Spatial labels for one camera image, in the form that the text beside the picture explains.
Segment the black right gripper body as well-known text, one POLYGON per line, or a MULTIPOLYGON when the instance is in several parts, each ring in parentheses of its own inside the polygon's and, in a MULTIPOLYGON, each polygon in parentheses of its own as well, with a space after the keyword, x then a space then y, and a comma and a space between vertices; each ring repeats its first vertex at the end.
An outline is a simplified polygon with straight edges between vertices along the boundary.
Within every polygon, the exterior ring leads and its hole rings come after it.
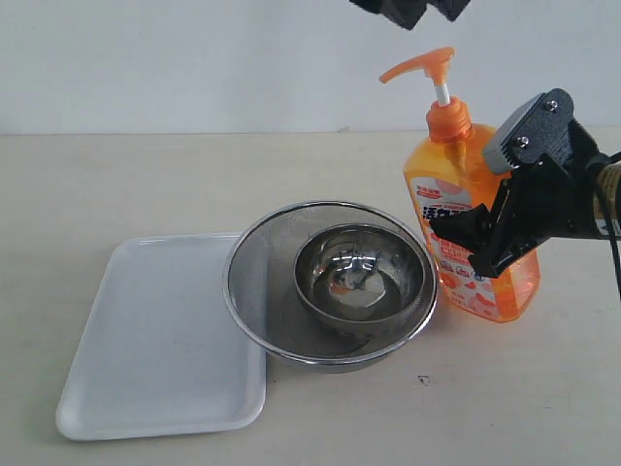
POLYGON ((499 186, 486 221, 487 245, 504 255, 522 255, 550 238, 598 239, 596 175, 605 166, 597 154, 575 157, 565 165, 543 156, 515 169, 499 186))

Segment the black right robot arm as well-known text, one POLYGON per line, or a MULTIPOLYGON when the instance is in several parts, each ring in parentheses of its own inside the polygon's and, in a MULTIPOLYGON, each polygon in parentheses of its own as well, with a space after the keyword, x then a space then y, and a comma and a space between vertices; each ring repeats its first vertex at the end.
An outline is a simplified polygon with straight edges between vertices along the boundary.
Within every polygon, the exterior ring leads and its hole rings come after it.
POLYGON ((490 208, 480 204, 430 221, 441 239, 468 251, 474 271, 497 279, 551 238, 610 241, 620 266, 620 161, 596 156, 562 167, 549 156, 501 181, 490 208))

